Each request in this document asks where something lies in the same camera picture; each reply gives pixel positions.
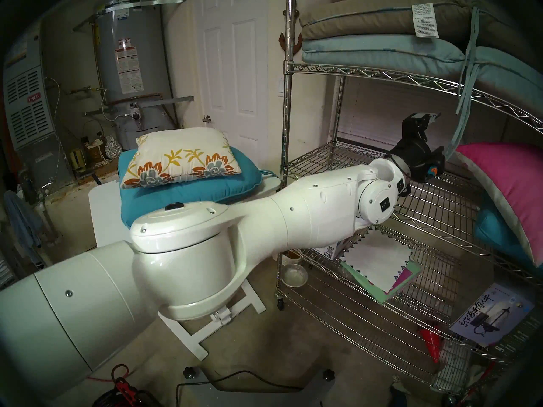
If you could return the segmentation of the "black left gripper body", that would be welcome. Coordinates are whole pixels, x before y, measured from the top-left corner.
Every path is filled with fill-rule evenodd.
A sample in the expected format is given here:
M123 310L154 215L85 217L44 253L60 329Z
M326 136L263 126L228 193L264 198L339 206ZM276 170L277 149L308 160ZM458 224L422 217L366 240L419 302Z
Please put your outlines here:
M432 151L417 134L402 134L389 158L411 181L425 183L445 172L445 156L432 157Z

